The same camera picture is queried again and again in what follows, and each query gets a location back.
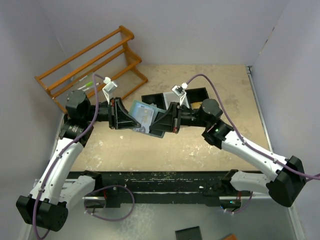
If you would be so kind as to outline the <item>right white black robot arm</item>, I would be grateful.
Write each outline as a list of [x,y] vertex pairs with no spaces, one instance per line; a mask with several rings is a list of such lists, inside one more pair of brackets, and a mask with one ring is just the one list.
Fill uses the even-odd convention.
[[221,180],[228,196],[238,191],[269,195],[283,207],[291,207],[307,180],[302,161],[275,154],[236,132],[221,120],[223,111],[215,99],[205,99],[198,109],[172,102],[149,129],[177,134],[181,126],[203,127],[202,137],[211,146],[232,153],[256,167],[259,173],[230,170]]

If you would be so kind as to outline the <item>silver VIP card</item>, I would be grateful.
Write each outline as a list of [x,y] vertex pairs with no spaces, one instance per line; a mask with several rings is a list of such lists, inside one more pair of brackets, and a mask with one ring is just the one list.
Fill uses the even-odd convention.
[[148,134],[154,113],[155,110],[152,107],[138,103],[134,107],[132,116],[138,123],[140,123],[140,127],[134,128],[133,131]]

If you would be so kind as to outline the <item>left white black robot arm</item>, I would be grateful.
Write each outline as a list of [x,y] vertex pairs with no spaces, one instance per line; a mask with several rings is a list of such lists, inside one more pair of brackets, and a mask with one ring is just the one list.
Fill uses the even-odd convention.
[[54,154],[28,196],[19,196],[16,207],[24,222],[33,229],[58,232],[71,210],[85,195],[103,191],[102,175],[85,171],[70,186],[64,187],[71,167],[85,148],[94,123],[108,122],[115,130],[134,129],[140,123],[130,116],[121,98],[92,105],[86,93],[74,90],[67,95],[67,114],[59,133]]

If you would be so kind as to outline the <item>mint green card holder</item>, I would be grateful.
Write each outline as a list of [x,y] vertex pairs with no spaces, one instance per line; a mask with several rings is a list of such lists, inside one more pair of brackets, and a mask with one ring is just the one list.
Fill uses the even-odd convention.
[[150,130],[150,126],[157,117],[160,117],[165,112],[165,110],[158,108],[154,104],[147,104],[142,101],[134,100],[130,107],[129,115],[140,124],[140,127],[133,128],[132,130],[137,133],[162,139],[165,132]]

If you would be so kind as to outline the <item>black card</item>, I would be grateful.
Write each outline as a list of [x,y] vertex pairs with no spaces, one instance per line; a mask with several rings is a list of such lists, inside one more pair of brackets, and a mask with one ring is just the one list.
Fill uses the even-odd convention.
[[160,109],[155,113],[152,119],[151,125],[149,127],[149,135],[156,138],[163,138],[165,135],[164,126],[157,123],[157,121],[165,114],[165,111]]

